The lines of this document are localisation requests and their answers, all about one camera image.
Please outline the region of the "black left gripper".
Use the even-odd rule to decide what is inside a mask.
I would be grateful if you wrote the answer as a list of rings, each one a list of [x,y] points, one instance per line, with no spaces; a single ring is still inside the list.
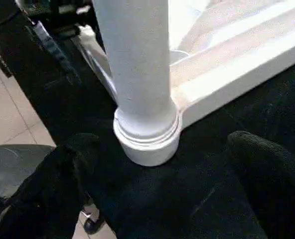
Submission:
[[[20,10],[29,19],[45,50],[54,57],[70,84],[82,81],[62,47],[51,35],[71,38],[89,22],[93,10],[90,0],[21,0]]]

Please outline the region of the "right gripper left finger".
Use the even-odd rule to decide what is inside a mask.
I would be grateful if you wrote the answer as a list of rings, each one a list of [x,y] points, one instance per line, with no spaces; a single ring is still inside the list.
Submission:
[[[0,239],[72,238],[97,143],[79,133],[55,147],[0,145]]]

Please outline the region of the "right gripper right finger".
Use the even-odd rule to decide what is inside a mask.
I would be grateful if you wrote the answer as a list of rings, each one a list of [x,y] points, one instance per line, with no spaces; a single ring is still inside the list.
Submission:
[[[246,131],[227,137],[234,172],[270,239],[295,239],[295,155]]]

